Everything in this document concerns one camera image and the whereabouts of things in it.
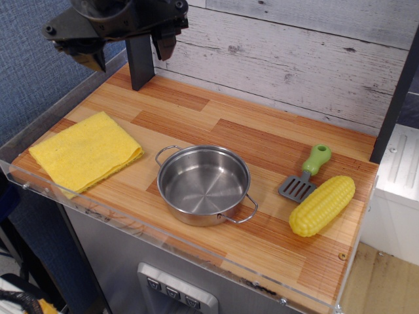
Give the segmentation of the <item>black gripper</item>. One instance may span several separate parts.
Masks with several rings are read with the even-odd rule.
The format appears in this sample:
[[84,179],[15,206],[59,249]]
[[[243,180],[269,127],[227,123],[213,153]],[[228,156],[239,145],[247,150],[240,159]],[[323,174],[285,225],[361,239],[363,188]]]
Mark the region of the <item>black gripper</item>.
[[71,1],[48,21],[43,36],[77,63],[106,72],[105,41],[151,34],[159,60],[171,58],[176,36],[187,27],[186,1]]

